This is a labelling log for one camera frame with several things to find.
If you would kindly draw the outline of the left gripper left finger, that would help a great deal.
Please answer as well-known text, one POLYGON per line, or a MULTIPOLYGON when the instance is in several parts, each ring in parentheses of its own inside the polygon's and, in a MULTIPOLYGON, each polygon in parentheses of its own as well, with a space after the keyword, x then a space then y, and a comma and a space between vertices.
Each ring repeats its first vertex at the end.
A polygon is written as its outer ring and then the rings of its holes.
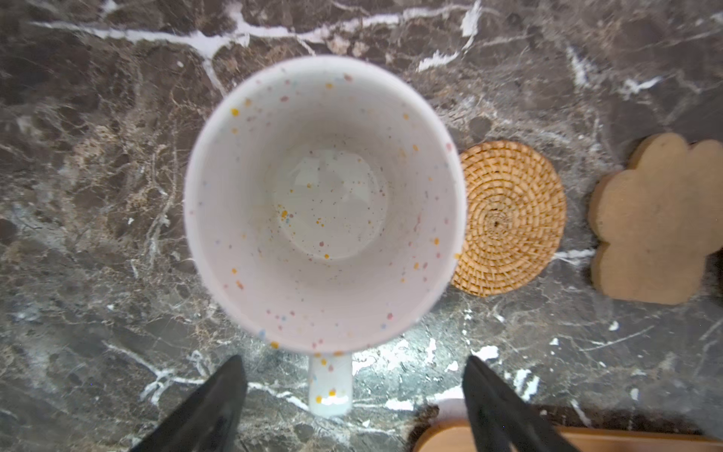
POLYGON ((248 393, 242 358, 228 359, 134 451, 230 451, 248 393))

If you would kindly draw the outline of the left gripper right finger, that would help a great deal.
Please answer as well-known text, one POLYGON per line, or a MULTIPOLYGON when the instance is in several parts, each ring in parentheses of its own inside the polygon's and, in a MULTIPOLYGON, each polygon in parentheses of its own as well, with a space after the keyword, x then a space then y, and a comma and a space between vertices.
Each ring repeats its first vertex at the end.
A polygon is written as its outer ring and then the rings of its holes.
POLYGON ((576 450, 474 355, 466 361, 461 388, 476 450, 576 450))

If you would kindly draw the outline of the rattan woven round coaster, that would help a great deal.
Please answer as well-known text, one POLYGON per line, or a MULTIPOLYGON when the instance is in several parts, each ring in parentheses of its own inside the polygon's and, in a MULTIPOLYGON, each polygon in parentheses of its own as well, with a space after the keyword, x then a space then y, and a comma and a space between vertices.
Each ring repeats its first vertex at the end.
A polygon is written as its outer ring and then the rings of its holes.
POLYGON ((552 163, 519 142, 483 142, 461 153, 467 226, 453 286, 501 295, 526 286, 552 261, 567 221, 552 163))

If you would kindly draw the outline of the white speckled mug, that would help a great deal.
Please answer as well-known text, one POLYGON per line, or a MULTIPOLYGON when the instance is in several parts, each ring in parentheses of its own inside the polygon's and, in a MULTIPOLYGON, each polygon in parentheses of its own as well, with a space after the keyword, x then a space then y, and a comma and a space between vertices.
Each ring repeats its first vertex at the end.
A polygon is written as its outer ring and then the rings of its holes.
POLYGON ((347 414, 355 352, 414 326, 451 281, 466 194, 427 101, 373 64, 307 56, 230 92, 185 179, 192 258, 227 315, 309 358, 308 408, 347 414))

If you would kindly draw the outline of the cork paw-shaped coaster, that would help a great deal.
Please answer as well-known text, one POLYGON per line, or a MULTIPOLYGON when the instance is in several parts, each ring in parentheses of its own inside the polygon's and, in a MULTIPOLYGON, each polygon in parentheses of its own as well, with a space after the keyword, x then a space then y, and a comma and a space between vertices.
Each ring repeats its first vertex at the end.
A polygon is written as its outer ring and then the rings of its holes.
POLYGON ((707 257, 722 248, 721 142, 647 137, 627 169, 596 186, 589 225, 600 240, 591 264, 598 291, 621 301, 688 301, 707 257))

